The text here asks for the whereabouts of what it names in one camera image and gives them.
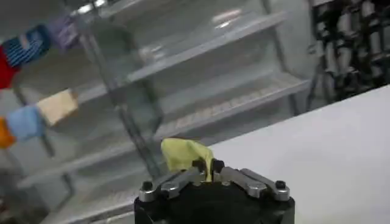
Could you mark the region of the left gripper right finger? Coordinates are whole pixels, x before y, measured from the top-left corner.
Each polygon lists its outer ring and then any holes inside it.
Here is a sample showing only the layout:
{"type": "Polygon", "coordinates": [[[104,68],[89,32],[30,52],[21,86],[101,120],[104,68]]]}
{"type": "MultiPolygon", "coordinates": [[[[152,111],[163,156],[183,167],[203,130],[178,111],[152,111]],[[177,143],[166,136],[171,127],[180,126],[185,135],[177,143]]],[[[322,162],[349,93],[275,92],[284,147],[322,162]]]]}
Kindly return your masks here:
{"type": "Polygon", "coordinates": [[[275,201],[290,199],[290,189],[284,181],[274,182],[250,169],[233,169],[225,166],[222,160],[212,159],[211,178],[224,184],[234,183],[253,198],[270,195],[275,201]]]}

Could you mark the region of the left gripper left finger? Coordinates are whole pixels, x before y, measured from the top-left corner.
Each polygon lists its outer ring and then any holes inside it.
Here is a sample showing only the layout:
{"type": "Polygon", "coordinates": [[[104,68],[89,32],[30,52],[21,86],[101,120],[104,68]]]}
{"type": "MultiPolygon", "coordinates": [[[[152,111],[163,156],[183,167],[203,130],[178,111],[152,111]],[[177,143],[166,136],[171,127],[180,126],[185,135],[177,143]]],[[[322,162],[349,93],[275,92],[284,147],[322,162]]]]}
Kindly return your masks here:
{"type": "Polygon", "coordinates": [[[155,181],[144,181],[138,194],[139,201],[152,202],[160,195],[168,198],[179,196],[189,183],[200,183],[207,177],[206,162],[198,158],[187,169],[170,172],[155,181]]]}

